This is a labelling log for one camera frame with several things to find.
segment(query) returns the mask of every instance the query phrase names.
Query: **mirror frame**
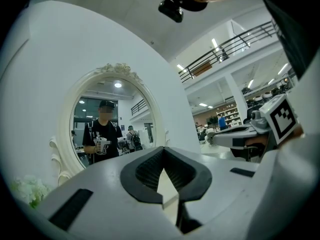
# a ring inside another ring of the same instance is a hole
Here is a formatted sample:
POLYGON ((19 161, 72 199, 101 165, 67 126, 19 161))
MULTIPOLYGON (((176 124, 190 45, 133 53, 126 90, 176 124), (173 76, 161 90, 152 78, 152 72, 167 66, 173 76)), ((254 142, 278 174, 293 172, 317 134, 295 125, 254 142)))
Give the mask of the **mirror frame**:
POLYGON ((117 63, 115 66, 107 64, 106 66, 99 67, 79 79, 65 95, 58 120, 57 135, 53 136, 49 142, 52 148, 51 160, 54 165, 54 170, 57 172, 58 186, 86 168, 75 153, 71 141, 70 129, 74 123, 74 109, 78 100, 88 87, 101 81, 103 78, 125 80, 139 90, 150 110, 151 118, 155 123, 155 146, 166 145, 166 133, 160 108, 154 96, 138 77, 137 73, 131 72, 131 68, 125 63, 117 63))

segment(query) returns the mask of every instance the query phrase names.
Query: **black t-shirt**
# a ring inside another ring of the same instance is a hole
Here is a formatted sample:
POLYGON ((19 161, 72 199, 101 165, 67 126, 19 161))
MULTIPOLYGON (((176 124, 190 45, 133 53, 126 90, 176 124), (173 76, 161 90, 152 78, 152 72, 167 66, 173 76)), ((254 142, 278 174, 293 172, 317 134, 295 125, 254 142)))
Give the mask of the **black t-shirt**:
POLYGON ((318 0, 263 0, 273 17, 274 29, 298 79, 320 46, 318 0))
POLYGON ((119 155, 117 138, 122 137, 122 132, 119 126, 115 128, 115 126, 110 121, 108 121, 106 125, 101 125, 98 120, 94 120, 92 127, 92 137, 90 137, 88 123, 86 123, 82 145, 95 146, 96 144, 94 139, 96 137, 106 138, 108 141, 111 141, 111 145, 109 145, 106 149, 107 158, 114 158, 119 155))

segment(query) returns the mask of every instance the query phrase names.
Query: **balcony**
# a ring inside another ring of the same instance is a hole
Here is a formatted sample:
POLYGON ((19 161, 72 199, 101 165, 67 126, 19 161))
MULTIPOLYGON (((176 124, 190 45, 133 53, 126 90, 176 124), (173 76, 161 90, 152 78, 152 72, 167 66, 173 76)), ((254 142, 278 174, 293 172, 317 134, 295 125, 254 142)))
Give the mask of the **balcony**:
POLYGON ((231 57, 237 57, 240 59, 244 54, 246 54, 246 50, 256 46, 257 44, 261 45, 263 42, 267 44, 268 39, 276 38, 276 36, 277 35, 271 21, 258 25, 236 35, 208 51, 180 71, 179 77, 182 83, 189 82, 204 72, 217 67, 217 65, 223 64, 231 57))

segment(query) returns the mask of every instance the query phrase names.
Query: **railing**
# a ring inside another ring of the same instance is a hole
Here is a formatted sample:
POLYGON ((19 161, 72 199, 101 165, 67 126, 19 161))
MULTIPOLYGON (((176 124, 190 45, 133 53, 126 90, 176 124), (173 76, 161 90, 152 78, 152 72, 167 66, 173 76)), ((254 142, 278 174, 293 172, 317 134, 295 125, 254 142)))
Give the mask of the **railing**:
POLYGON ((196 59, 190 65, 179 72, 182 83, 188 79, 194 79, 196 76, 211 69, 213 64, 222 63, 230 58, 230 55, 241 53, 249 49, 252 44, 265 38, 271 38, 275 34, 271 21, 249 29, 227 41, 220 44, 200 58, 196 59))
POLYGON ((146 102, 144 99, 140 100, 136 105, 134 105, 132 108, 131 108, 131 114, 132 116, 139 112, 140 110, 142 110, 145 106, 146 106, 146 102))

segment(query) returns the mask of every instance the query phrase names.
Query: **column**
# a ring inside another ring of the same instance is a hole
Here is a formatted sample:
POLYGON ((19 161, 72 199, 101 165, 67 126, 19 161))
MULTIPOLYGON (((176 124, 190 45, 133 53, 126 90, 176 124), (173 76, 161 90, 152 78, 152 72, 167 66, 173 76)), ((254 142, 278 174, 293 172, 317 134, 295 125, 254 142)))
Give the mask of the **column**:
POLYGON ((236 106, 238 108, 241 122, 243 123, 244 120, 247 118, 247 110, 248 110, 248 106, 247 106, 245 97, 242 94, 239 87, 237 86, 235 79, 233 78, 233 76, 230 73, 227 73, 225 75, 225 79, 229 85, 229 88, 230 88, 231 93, 233 95, 233 98, 235 100, 236 106))

